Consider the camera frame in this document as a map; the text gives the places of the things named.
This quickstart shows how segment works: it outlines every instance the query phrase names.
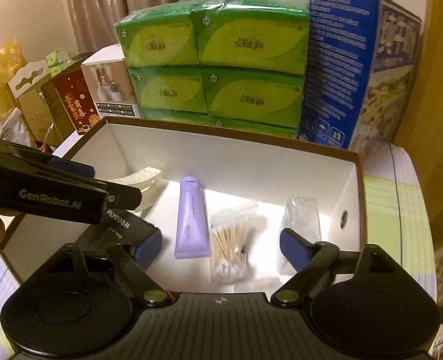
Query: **stacked tissue packs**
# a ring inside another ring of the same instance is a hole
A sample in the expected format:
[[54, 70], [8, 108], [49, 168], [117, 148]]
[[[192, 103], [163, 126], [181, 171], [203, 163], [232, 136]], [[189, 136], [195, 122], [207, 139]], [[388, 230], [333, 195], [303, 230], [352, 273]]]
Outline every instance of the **stacked tissue packs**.
[[185, 1], [115, 29], [144, 117], [297, 136], [307, 1]]

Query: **black circular mount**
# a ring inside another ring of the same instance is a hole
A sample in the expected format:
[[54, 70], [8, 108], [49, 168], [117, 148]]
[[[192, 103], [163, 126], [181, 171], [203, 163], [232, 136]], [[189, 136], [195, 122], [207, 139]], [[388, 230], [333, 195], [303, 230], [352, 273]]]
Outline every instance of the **black circular mount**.
[[49, 274], [26, 283], [2, 308], [2, 328], [30, 356], [78, 357], [106, 346], [131, 319], [129, 298], [83, 273]]

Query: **yellow plastic bag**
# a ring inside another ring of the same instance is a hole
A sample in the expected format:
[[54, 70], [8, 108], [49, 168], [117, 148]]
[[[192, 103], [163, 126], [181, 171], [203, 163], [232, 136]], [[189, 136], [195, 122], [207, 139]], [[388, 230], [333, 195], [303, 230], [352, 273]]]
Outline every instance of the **yellow plastic bag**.
[[25, 65], [20, 43], [15, 38], [10, 39], [0, 50], [0, 119], [5, 120], [17, 105], [8, 81]]

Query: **clear plastic bag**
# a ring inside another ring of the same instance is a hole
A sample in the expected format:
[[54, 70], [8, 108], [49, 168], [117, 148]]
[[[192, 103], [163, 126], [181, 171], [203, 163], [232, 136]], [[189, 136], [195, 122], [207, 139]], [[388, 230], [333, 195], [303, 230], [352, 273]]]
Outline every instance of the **clear plastic bag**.
[[26, 59], [21, 53], [21, 45], [12, 38], [0, 50], [0, 119], [5, 120], [17, 106], [17, 102], [8, 87], [19, 68], [26, 65]]
[[[314, 198], [301, 198], [292, 196], [285, 205], [280, 232], [284, 228], [290, 228], [309, 242], [321, 240], [320, 218], [318, 216], [318, 204]], [[282, 275], [294, 275], [297, 273], [292, 265], [283, 256], [278, 247], [278, 273]]]
[[249, 272], [245, 243], [258, 202], [228, 208], [210, 217], [210, 273], [213, 283], [232, 284]]
[[28, 128], [26, 128], [23, 115], [18, 108], [12, 110], [10, 116], [5, 121], [0, 134], [0, 139], [18, 143], [20, 145], [36, 147]]

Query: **blue box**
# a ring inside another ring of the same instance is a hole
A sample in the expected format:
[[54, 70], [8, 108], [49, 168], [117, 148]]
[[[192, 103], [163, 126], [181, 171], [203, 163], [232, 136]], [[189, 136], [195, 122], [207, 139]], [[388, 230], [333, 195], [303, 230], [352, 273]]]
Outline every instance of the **blue box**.
[[391, 0], [310, 0], [299, 139], [365, 153], [405, 106], [421, 19]]

